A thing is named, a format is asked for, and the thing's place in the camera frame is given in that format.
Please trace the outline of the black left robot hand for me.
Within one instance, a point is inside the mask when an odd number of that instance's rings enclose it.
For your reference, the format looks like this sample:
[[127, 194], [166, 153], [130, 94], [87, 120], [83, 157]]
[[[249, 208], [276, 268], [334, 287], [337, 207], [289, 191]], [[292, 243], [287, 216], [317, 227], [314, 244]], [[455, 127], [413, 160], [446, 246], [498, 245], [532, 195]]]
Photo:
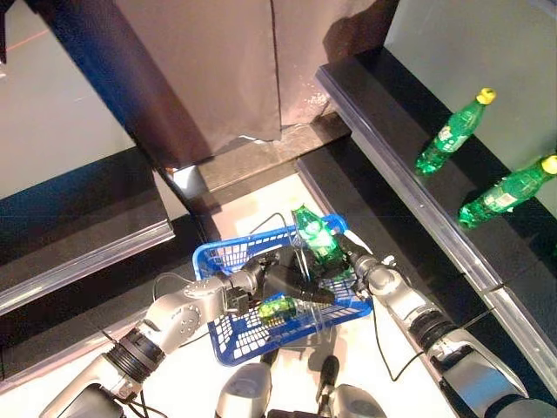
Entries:
[[329, 305], [335, 301], [334, 292], [305, 278], [296, 252], [290, 246], [252, 256], [241, 267], [241, 271], [255, 279], [256, 289], [252, 291], [252, 297], [256, 300], [282, 293], [302, 301]]

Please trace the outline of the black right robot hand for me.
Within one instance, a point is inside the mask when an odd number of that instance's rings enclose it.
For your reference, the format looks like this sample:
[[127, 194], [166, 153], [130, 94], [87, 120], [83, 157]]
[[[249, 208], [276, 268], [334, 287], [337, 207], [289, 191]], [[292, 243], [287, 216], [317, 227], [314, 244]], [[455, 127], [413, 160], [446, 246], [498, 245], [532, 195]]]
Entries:
[[344, 234], [322, 235], [307, 243], [312, 252], [310, 273], [316, 280], [334, 279], [353, 268], [361, 255], [356, 245]]

